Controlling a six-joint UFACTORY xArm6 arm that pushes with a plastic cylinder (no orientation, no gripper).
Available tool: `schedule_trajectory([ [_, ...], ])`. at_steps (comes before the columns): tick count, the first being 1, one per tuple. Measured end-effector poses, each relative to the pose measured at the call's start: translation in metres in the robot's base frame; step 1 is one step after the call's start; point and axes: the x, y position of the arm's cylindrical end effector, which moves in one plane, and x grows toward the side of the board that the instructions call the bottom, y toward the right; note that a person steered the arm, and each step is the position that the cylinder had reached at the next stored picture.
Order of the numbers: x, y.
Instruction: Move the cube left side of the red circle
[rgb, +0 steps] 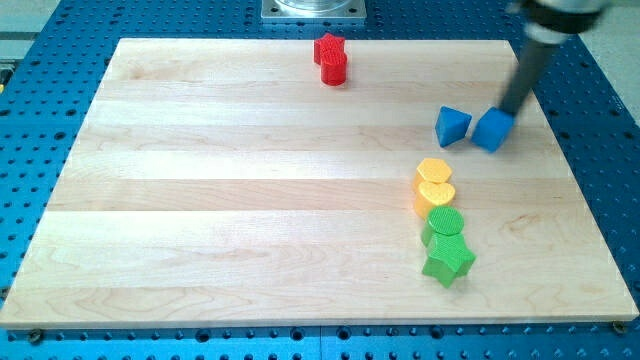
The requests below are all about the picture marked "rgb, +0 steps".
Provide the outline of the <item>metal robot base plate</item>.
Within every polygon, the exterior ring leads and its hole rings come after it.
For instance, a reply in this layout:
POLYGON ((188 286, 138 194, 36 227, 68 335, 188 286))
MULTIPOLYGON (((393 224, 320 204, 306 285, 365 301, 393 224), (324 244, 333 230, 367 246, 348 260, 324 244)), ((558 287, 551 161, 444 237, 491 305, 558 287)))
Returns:
POLYGON ((264 20, 355 19, 367 17, 365 0, 262 0, 264 20))

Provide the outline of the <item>robot arm end effector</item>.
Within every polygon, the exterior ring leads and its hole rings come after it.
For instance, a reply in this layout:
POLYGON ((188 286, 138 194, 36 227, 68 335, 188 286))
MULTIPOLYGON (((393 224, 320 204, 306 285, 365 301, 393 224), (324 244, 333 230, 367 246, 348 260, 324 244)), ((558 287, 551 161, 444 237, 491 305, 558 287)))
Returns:
POLYGON ((514 0, 506 11, 526 15, 524 32, 530 39, 560 45, 571 35, 592 29, 610 3, 610 0, 514 0))

